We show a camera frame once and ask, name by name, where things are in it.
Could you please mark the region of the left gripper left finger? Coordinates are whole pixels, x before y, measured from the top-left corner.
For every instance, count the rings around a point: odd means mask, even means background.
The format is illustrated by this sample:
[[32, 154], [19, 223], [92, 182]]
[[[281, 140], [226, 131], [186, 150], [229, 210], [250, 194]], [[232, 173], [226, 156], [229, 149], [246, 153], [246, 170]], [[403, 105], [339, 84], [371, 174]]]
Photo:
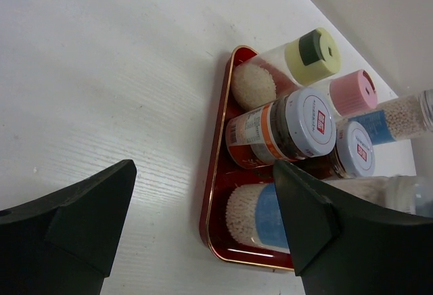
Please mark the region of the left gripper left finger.
[[137, 169], [122, 160], [1, 211], [2, 294], [99, 294], [110, 276]]

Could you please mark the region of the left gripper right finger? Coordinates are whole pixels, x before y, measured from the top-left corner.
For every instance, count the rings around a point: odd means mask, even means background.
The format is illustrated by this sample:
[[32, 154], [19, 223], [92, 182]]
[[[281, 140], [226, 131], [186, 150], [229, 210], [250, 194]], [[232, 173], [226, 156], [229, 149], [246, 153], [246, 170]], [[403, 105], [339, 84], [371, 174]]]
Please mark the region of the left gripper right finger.
[[372, 204], [284, 160], [273, 179], [307, 294], [432, 293], [432, 219]]

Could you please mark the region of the red label jar front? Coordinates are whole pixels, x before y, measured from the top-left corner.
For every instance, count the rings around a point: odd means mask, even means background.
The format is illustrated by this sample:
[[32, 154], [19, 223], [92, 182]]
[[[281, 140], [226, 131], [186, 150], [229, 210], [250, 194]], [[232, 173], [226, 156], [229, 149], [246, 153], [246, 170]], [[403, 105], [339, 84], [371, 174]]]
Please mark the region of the red label jar front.
[[375, 170], [371, 139], [358, 122], [337, 128], [336, 144], [326, 156], [301, 160], [297, 167], [318, 180], [370, 177]]

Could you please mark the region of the red label jar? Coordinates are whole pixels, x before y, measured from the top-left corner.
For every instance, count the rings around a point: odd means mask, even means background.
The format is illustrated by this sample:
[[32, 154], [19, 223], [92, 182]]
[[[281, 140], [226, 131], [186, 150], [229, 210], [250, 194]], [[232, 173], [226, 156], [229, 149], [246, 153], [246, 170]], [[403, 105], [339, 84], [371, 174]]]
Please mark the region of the red label jar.
[[371, 139], [358, 122], [337, 128], [336, 144], [326, 156], [301, 160], [297, 167], [318, 180], [370, 177], [375, 170]]
[[296, 162], [328, 155], [336, 144], [336, 124], [324, 94], [307, 87], [229, 120], [225, 142], [244, 169]]

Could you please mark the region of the tall silver cap spice bottle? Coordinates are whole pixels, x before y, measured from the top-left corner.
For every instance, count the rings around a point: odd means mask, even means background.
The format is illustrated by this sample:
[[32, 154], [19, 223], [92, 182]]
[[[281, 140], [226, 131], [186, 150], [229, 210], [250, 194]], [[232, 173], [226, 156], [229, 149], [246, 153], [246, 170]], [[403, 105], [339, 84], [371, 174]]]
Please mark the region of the tall silver cap spice bottle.
[[[388, 209], [432, 217], [432, 180], [420, 176], [363, 177], [326, 183]], [[242, 185], [229, 196], [225, 221], [239, 244], [288, 253], [274, 183]]]

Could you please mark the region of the blue label silver cap bottle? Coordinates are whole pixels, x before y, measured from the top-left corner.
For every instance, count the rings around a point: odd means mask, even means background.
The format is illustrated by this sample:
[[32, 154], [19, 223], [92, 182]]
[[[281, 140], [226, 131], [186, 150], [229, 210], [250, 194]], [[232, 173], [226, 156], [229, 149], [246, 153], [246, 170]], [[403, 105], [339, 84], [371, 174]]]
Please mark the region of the blue label silver cap bottle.
[[432, 90], [391, 99], [344, 121], [360, 123], [373, 145], [421, 137], [432, 132]]

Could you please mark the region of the pink cap condiment bottle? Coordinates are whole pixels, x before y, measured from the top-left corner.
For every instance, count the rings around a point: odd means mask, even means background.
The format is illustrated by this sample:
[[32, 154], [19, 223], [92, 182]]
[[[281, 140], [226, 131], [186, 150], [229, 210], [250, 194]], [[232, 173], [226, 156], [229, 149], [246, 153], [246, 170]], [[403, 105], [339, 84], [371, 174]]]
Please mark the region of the pink cap condiment bottle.
[[326, 96], [335, 118], [344, 118], [374, 109], [378, 104], [375, 85], [365, 70], [314, 83]]

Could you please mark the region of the yellow cap condiment bottle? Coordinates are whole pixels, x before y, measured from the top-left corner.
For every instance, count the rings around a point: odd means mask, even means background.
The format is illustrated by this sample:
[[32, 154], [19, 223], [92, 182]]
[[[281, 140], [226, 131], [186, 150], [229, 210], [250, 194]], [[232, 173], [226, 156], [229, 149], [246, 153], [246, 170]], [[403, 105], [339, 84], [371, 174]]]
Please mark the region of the yellow cap condiment bottle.
[[341, 57], [331, 34], [316, 28], [237, 65], [231, 92], [246, 111], [338, 73]]

